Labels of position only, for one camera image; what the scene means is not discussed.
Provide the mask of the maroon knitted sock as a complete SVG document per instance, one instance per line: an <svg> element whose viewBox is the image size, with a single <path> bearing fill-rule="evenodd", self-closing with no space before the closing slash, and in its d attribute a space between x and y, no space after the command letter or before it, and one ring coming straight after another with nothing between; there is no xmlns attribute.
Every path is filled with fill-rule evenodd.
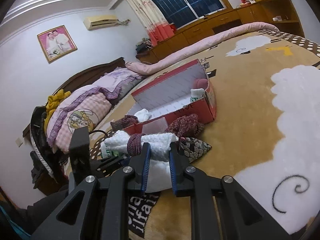
<svg viewBox="0 0 320 240"><path fill-rule="evenodd" d="M190 114L177 118L165 131L173 133L177 137L196 137L203 129L204 124L199 122L198 115Z"/></svg>
<svg viewBox="0 0 320 240"><path fill-rule="evenodd" d="M123 130L131 125L137 124L138 118L134 115L125 115L123 118L110 122L112 130L114 132L118 130Z"/></svg>

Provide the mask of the black patterned triangle pouch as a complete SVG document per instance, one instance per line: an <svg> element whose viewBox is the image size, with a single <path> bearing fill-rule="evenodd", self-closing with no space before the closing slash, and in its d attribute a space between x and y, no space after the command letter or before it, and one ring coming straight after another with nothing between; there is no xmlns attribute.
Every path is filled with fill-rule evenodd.
<svg viewBox="0 0 320 240"><path fill-rule="evenodd" d="M196 138L180 138L178 152L188 158L189 163L206 155L212 149L210 144Z"/></svg>

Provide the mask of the white sock with maroon band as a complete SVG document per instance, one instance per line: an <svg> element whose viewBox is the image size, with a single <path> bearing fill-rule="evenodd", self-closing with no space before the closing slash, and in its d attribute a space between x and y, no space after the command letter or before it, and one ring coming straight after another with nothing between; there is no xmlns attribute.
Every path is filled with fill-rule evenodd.
<svg viewBox="0 0 320 240"><path fill-rule="evenodd" d="M169 161L170 144L178 141L178 137L173 133L129 135L125 131L117 131L103 142L108 150L125 153L131 157L140 155L143 144L148 143L151 150L151 159Z"/></svg>

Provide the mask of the white green sock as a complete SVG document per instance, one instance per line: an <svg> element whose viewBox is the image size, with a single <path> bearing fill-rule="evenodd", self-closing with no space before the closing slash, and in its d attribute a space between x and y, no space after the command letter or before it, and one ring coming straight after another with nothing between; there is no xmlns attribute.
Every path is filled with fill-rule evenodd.
<svg viewBox="0 0 320 240"><path fill-rule="evenodd" d="M100 150L101 150L101 156L102 158L108 158L108 157L121 157L121 158L128 158L129 155L128 154L125 154L125 153L120 153L118 151L112 151L112 150L108 150L106 148L106 145L104 142L102 142L100 144Z"/></svg>
<svg viewBox="0 0 320 240"><path fill-rule="evenodd" d="M195 102L197 100L200 100L204 97L204 89L203 88L197 88L197 89L191 89L190 90L190 101Z"/></svg>

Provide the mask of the red cardboard shoe box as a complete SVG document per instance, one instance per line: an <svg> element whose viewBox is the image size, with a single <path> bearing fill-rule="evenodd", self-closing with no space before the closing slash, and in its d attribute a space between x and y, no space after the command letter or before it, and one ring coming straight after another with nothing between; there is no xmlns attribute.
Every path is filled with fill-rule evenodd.
<svg viewBox="0 0 320 240"><path fill-rule="evenodd" d="M197 79L206 79L207 88L202 98L191 102L191 89ZM132 96L135 104L128 114L146 109L151 113L151 118L125 128L124 131L129 135L145 132L148 123L159 125L158 120L165 120L170 125L182 116L197 114L199 122L207 124L216 118L213 85L197 59L156 76L154 80L134 91Z"/></svg>

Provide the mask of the pink soft ball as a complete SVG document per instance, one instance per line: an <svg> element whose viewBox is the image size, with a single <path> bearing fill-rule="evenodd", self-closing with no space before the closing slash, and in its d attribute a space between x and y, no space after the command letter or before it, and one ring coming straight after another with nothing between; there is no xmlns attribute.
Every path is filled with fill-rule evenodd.
<svg viewBox="0 0 320 240"><path fill-rule="evenodd" d="M193 82L193 89L204 89L206 90L208 87L208 80L207 79L196 79Z"/></svg>

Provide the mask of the white towel sock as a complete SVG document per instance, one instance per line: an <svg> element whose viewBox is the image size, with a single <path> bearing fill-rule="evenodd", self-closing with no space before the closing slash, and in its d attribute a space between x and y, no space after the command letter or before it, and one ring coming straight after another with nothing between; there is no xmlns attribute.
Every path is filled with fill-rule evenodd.
<svg viewBox="0 0 320 240"><path fill-rule="evenodd" d="M172 188L169 162L150 160L146 193Z"/></svg>

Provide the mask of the yellow plush toy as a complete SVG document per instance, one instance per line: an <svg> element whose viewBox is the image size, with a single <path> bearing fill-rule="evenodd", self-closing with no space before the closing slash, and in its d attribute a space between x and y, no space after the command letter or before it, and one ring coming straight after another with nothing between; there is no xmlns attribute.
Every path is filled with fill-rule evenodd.
<svg viewBox="0 0 320 240"><path fill-rule="evenodd" d="M47 132L47 127L49 121L63 100L68 98L72 93L70 91L65 92L63 89L57 91L54 95L48 96L47 104L46 104L46 118L44 120L44 132Z"/></svg>

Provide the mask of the purple frilled pillow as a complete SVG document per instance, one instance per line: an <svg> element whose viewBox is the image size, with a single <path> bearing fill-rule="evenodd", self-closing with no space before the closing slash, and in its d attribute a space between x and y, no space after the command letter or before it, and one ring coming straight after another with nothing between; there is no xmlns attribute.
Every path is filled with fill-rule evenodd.
<svg viewBox="0 0 320 240"><path fill-rule="evenodd" d="M72 103L81 103L86 97L103 93L107 100L116 99L121 91L122 85L127 85L132 81L139 82L144 79L144 76L135 73L127 68L116 68L114 71L105 74L91 85L80 87L63 101L64 106L69 106Z"/></svg>

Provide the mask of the dark wooden headboard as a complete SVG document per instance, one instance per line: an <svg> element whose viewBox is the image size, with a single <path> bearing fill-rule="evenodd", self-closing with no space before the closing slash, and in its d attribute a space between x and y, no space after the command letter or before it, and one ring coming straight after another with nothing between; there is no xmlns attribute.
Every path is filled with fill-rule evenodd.
<svg viewBox="0 0 320 240"><path fill-rule="evenodd" d="M109 63L99 64L90 68L87 68L81 72L76 73L65 81L53 94L63 89L65 92L70 91L74 92L78 88L90 85L93 82L97 81L105 73L110 73L115 70L117 67L124 68L125 60L123 57L115 59Z"/></svg>

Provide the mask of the pink rolled quilt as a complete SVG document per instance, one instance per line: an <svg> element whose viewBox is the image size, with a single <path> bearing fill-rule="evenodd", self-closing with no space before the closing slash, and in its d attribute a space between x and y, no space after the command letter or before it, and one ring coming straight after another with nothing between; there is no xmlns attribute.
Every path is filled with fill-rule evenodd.
<svg viewBox="0 0 320 240"><path fill-rule="evenodd" d="M182 48L179 51L176 51L170 54L169 56L158 61L157 63L148 65L146 63L141 63L141 62L127 62L125 63L125 67L140 75L152 75L190 56L193 56L210 47L220 44L221 42L227 41L231 38L240 36L242 34L251 33L251 32L264 30L264 29L271 30L271 31L279 31L279 29L276 26L269 23L265 23L265 22L247 23L247 24L243 24L241 26L223 31L221 33L209 36L207 38L204 38L199 42L196 42L195 44L189 45L187 47Z"/></svg>

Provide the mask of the framed wedding photo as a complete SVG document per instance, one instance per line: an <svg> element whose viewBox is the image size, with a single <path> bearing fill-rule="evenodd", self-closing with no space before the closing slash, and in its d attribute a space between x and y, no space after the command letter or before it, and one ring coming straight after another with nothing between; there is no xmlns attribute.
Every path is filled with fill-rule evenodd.
<svg viewBox="0 0 320 240"><path fill-rule="evenodd" d="M48 63L78 49L64 25L38 34L37 39Z"/></svg>

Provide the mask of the left floral curtain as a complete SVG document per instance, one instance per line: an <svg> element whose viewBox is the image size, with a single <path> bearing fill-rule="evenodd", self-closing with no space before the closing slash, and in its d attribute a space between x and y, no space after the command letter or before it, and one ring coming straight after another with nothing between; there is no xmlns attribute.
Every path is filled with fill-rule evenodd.
<svg viewBox="0 0 320 240"><path fill-rule="evenodd" d="M152 0L126 1L146 29L153 46L174 36L174 32L170 27L169 22L165 19L163 13Z"/></svg>

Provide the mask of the wooden cabinet run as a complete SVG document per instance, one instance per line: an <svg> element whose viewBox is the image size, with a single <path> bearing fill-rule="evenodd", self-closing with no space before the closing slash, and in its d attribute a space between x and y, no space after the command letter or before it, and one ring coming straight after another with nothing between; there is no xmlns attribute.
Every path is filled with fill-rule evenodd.
<svg viewBox="0 0 320 240"><path fill-rule="evenodd" d="M156 63L208 36L252 22L266 22L280 31L304 37L304 31L291 0L261 0L237 9L226 9L197 20L176 31L157 46L136 55L140 62Z"/></svg>

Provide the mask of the wall air conditioner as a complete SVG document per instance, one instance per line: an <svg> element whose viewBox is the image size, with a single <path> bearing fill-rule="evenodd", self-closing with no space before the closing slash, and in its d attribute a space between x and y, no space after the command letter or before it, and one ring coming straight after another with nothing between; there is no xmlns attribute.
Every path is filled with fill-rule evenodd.
<svg viewBox="0 0 320 240"><path fill-rule="evenodd" d="M94 30L115 26L118 23L118 19L115 15L100 15L87 17L83 23L87 30Z"/></svg>

